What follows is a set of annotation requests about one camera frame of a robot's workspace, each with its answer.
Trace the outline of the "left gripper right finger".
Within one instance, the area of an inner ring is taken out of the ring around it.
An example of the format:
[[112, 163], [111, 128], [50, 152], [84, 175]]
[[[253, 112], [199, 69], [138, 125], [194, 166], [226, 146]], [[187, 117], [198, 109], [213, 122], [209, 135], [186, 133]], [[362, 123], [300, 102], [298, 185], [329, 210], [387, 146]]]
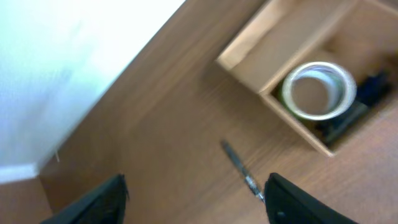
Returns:
[[355, 224], [276, 172], [270, 174], [264, 195], [270, 223]]

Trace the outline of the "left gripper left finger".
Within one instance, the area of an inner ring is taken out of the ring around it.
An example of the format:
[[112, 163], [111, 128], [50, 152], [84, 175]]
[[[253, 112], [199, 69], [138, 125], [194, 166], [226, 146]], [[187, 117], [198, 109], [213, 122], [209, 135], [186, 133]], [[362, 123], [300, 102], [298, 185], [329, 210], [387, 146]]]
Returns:
[[128, 200], [125, 176], [118, 174], [42, 224], [123, 224]]

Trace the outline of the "dark grey pen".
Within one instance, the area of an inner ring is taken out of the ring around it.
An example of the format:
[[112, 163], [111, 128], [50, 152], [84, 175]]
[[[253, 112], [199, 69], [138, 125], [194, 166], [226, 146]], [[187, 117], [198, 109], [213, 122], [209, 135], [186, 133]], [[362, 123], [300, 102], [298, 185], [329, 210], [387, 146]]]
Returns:
[[241, 159], [236, 154], [235, 150], [232, 148], [229, 142], [226, 140], [221, 140], [220, 144], [226, 155], [229, 157], [230, 161], [241, 174], [241, 177], [243, 178], [245, 184], [248, 186], [252, 194], [257, 197], [262, 203], [265, 203], [266, 200], [264, 193], [262, 192], [261, 186], [256, 182], [252, 174], [246, 169]]

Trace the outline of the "black slim pen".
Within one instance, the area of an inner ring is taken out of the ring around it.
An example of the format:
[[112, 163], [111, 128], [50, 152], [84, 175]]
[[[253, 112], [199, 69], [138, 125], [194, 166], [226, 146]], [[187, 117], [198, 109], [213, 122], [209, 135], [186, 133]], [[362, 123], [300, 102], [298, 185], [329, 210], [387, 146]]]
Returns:
[[322, 142], [329, 146], [368, 111], [368, 105], [360, 101], [354, 101], [341, 115], [332, 119], [319, 121], [315, 125], [315, 129], [321, 132]]

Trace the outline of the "white masking tape roll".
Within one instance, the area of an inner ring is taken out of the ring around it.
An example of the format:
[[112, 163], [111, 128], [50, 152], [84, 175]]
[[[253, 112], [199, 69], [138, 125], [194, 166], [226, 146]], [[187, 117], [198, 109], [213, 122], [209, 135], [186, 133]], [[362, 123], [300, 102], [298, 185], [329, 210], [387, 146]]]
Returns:
[[336, 63], [308, 62], [285, 78], [281, 95], [299, 118], [323, 121], [344, 113], [354, 102], [357, 84], [350, 72]]

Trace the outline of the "cardboard box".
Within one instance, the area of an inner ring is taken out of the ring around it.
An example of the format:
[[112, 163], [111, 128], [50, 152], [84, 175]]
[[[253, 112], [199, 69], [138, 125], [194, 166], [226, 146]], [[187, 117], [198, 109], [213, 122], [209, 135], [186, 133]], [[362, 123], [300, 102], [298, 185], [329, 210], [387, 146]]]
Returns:
[[[267, 1], [217, 58], [320, 153], [332, 157], [353, 128], [380, 110], [397, 86], [397, 2]], [[297, 117], [282, 100], [286, 76], [308, 62], [331, 62], [352, 74], [354, 101], [369, 111], [329, 146], [319, 121]]]

